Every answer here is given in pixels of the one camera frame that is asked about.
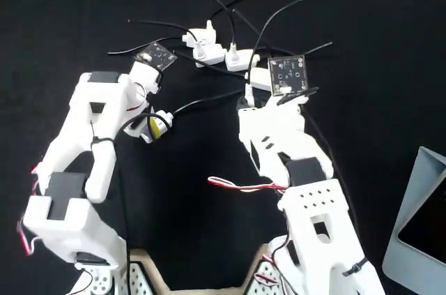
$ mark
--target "white 3d-printed robot arm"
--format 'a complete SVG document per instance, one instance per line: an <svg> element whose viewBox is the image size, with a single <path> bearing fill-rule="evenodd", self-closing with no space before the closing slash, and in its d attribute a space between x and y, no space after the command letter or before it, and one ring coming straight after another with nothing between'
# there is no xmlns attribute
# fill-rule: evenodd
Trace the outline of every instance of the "white 3d-printed robot arm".
<svg viewBox="0 0 446 295"><path fill-rule="evenodd" d="M103 202L108 193L116 162L116 133L148 107L147 95L157 93L159 76L156 69L139 62L129 75L82 74L59 135L33 170L42 196L30 197L24 226L64 261L107 279L104 294L112 287L110 280L117 285L125 275L126 243L101 221L93 203ZM139 137L147 120L135 125L125 132ZM144 140L151 142L148 136ZM91 172L65 172L84 151L93 154Z"/></svg>
<svg viewBox="0 0 446 295"><path fill-rule="evenodd" d="M364 257L341 186L332 178L331 160L304 132L299 106L308 98L277 105L281 98L271 96L264 107L245 107L238 115L240 141L259 175L288 188L278 207L288 220L298 262L286 246L275 252L274 259L289 282L287 287L292 287L289 293L383 295L376 270ZM318 233L316 224L323 224L326 233ZM270 242L270 255L285 238Z"/></svg>

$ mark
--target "tablet screen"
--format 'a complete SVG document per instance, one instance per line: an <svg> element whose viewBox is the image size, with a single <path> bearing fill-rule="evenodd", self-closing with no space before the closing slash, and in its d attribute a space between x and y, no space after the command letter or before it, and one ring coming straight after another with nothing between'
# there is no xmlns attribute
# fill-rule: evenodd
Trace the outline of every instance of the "tablet screen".
<svg viewBox="0 0 446 295"><path fill-rule="evenodd" d="M400 241L446 264L446 178L399 232Z"/></svg>

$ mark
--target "black tablecloth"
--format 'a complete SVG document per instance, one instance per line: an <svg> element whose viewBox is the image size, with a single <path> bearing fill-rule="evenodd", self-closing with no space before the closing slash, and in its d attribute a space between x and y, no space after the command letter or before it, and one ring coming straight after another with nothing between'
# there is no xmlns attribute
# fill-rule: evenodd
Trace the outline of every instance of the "black tablecloth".
<svg viewBox="0 0 446 295"><path fill-rule="evenodd" d="M238 8L261 26L290 1L247 0ZM8 294L64 294L77 275L39 244L26 258L15 225L30 193L29 169L58 133L79 75L127 73L132 59L108 50L178 33L127 24L129 17L203 27L215 9L210 0L0 0L0 284ZM309 57L309 82L321 90L307 111L332 145L364 251L388 294L406 293L381 264L418 147L446 153L445 19L446 0L304 0L266 34L295 52L334 41ZM225 15L215 27L227 45ZM252 47L253 33L239 22L236 31L239 48ZM171 111L242 87L181 59L166 71L155 106ZM118 156L130 245L147 249L172 289L240 285L259 245L285 232L273 192L242 194L206 183L208 175L259 181L238 141L235 98L179 117L154 145L122 137ZM123 233L117 180L98 210Z"/></svg>

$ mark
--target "yellow component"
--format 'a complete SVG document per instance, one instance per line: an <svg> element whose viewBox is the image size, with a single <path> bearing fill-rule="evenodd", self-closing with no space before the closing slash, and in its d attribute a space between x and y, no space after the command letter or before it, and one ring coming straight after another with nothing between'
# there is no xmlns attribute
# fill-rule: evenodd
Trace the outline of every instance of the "yellow component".
<svg viewBox="0 0 446 295"><path fill-rule="evenodd" d="M156 119L154 119L153 117L148 119L150 127L152 129L152 133L153 136L155 137L155 139L158 139L161 137L161 130L158 127L158 124L156 124Z"/></svg>

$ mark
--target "circuit board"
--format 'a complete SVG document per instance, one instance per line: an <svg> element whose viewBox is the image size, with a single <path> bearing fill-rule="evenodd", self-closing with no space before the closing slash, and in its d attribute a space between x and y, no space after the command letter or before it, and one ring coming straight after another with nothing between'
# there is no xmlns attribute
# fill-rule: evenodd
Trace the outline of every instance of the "circuit board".
<svg viewBox="0 0 446 295"><path fill-rule="evenodd" d="M293 94L308 88L305 56L269 58L273 96Z"/></svg>
<svg viewBox="0 0 446 295"><path fill-rule="evenodd" d="M136 59L162 72L174 63L177 56L164 46L153 43L136 55Z"/></svg>

